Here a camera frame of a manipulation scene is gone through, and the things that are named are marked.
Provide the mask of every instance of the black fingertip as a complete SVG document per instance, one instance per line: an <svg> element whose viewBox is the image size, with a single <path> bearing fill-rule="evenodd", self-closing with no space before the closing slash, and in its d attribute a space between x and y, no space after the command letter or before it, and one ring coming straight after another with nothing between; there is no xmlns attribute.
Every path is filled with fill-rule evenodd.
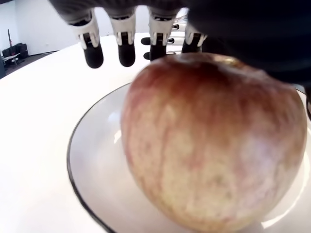
<svg viewBox="0 0 311 233"><path fill-rule="evenodd" d="M150 60L150 52L145 53L145 54L144 54L144 58L145 58L146 60Z"/></svg>
<svg viewBox="0 0 311 233"><path fill-rule="evenodd" d="M119 60L124 67L131 67L135 62L135 46L119 45Z"/></svg>
<svg viewBox="0 0 311 233"><path fill-rule="evenodd" d="M150 37L142 38L140 41L143 45L150 45Z"/></svg>
<svg viewBox="0 0 311 233"><path fill-rule="evenodd" d="M150 61L164 57L166 55L166 46L151 45L150 46Z"/></svg>
<svg viewBox="0 0 311 233"><path fill-rule="evenodd" d="M97 48L88 47L84 50L84 55L86 57L86 63L89 67L97 69L104 63L104 56L101 44Z"/></svg>

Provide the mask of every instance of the desk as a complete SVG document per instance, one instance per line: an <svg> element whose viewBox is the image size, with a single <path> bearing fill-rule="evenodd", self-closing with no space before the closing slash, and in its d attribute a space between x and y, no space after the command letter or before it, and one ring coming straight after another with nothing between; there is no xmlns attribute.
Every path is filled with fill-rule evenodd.
<svg viewBox="0 0 311 233"><path fill-rule="evenodd" d="M6 61L8 61L8 60L14 59L14 58L16 58L16 57L19 56L19 55L20 55L20 53L15 54L15 55L12 55L12 56L9 56L9 57L4 57L4 58L3 58L3 61L6 62Z"/></svg>
<svg viewBox="0 0 311 233"><path fill-rule="evenodd" d="M99 69L87 66L83 49L76 44L0 80L1 233L105 232L72 189L66 163L68 144L77 122L94 103L129 83L133 74L149 64L143 58L149 46L140 43L147 36L135 36L136 62L132 67L120 65L115 37L107 36L101 38L104 64ZM169 45L170 50L181 50L181 46ZM283 200L284 206L263 219L259 231L244 233L310 232L307 155L304 165L298 185L294 184L290 196Z"/></svg>

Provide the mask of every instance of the white table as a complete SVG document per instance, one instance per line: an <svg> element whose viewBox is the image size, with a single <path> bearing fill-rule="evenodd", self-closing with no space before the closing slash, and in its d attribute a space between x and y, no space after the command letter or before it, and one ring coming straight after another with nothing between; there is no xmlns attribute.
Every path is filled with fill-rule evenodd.
<svg viewBox="0 0 311 233"><path fill-rule="evenodd" d="M14 58L16 58L16 57L19 56L19 55L20 55L20 53L15 54L15 55L12 55L12 56L9 56L9 57L4 57L4 58L3 58L3 61L6 62L6 61L8 61L8 60L14 59Z"/></svg>
<svg viewBox="0 0 311 233"><path fill-rule="evenodd" d="M120 65L108 36L101 38L99 69L87 66L77 44L0 80L1 233L103 233L73 192L67 146L82 115L149 63L143 58L149 48L140 44L147 36L136 35L130 68Z"/></svg>

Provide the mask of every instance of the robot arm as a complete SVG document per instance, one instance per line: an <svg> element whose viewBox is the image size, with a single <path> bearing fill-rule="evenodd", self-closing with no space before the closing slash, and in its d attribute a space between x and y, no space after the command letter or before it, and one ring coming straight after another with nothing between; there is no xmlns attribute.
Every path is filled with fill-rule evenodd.
<svg viewBox="0 0 311 233"><path fill-rule="evenodd" d="M147 5L150 13L150 59L166 55L166 45L178 11L184 7L179 0L50 0L62 19L71 27L84 49L86 62L99 68L103 62L95 7L103 7L110 17L119 47L120 63L130 67L135 62L136 7ZM190 24L186 26L183 52L196 52L206 36Z"/></svg>

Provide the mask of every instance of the apple skin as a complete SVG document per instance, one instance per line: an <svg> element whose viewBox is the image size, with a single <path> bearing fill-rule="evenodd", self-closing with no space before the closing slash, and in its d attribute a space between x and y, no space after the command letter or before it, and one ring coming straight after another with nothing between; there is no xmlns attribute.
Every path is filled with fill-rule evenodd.
<svg viewBox="0 0 311 233"><path fill-rule="evenodd" d="M159 210L196 231L231 232L271 211L290 188L307 119L290 85L188 53L137 75L121 130L136 183Z"/></svg>

